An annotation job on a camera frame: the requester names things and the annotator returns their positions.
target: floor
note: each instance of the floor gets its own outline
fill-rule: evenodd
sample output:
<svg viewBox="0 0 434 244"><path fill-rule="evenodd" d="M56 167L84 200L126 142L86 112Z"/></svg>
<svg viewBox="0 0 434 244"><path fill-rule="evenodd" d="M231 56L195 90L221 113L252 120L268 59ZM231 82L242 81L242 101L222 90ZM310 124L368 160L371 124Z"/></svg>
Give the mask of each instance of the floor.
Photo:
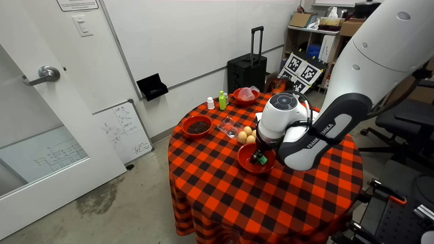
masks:
<svg viewBox="0 0 434 244"><path fill-rule="evenodd" d="M310 93L311 105L320 106L324 95ZM352 140L358 147L378 146L359 131L374 127L372 120L358 125ZM168 189L166 148L169 136L154 144L154 151L138 159L124 175L70 203L42 220L25 227L0 244L191 244L193 235L174 235ZM363 154L364 182L381 174L389 155ZM363 207L355 211L359 220Z"/></svg>

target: suitcase handle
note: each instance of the suitcase handle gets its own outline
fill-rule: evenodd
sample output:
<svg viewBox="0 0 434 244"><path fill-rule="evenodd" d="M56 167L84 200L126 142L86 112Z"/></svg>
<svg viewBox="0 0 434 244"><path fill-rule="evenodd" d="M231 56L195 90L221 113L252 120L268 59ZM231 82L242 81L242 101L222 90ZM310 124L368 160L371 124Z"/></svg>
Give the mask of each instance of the suitcase handle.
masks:
<svg viewBox="0 0 434 244"><path fill-rule="evenodd" d="M257 62L260 60L260 56L261 56L261 38L263 38L263 26L257 26L254 29L252 29L252 48L250 48L250 52L249 52L249 63L250 63L250 67L253 67L253 63L254 63L254 56L253 56L253 47L254 47L254 33L256 32L260 32L260 40L259 40L259 56L257 56Z"/></svg>

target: plaid tablecloth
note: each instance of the plaid tablecloth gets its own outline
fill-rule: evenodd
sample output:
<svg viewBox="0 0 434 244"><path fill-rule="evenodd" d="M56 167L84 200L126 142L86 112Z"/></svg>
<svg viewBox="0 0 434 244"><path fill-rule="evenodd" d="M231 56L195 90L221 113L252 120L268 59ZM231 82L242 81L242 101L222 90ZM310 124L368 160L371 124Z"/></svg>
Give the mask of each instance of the plaid tablecloth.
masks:
<svg viewBox="0 0 434 244"><path fill-rule="evenodd" d="M169 185L177 235L196 235L198 243L324 243L360 192L362 159L345 136L309 171L290 171L276 163L267 175L237 166L241 144L217 129L230 117L254 128L271 95L250 108L226 110L200 105L184 118L206 114L214 129L204 139L185 140L180 123L168 147Z"/></svg>

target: white door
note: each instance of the white door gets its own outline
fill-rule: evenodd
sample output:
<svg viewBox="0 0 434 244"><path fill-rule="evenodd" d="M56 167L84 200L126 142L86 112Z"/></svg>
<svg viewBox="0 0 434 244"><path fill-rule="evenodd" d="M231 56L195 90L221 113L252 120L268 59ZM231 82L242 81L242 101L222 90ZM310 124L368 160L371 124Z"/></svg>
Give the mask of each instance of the white door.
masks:
<svg viewBox="0 0 434 244"><path fill-rule="evenodd" d="M37 81L43 66L56 82ZM0 0L0 240L124 173L18 0Z"/></svg>

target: door handle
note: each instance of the door handle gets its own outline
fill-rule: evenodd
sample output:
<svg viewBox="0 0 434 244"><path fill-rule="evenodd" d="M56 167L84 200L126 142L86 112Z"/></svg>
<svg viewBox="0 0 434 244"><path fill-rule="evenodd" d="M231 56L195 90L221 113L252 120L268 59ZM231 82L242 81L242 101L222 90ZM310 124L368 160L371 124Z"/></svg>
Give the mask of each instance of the door handle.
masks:
<svg viewBox="0 0 434 244"><path fill-rule="evenodd" d="M55 70L54 67L50 67L50 66L40 67L40 70L37 71L37 75L39 75L39 79L32 81L32 82L29 82L24 78L24 83L27 86L36 86L40 83L54 83L59 79L58 70Z"/></svg>

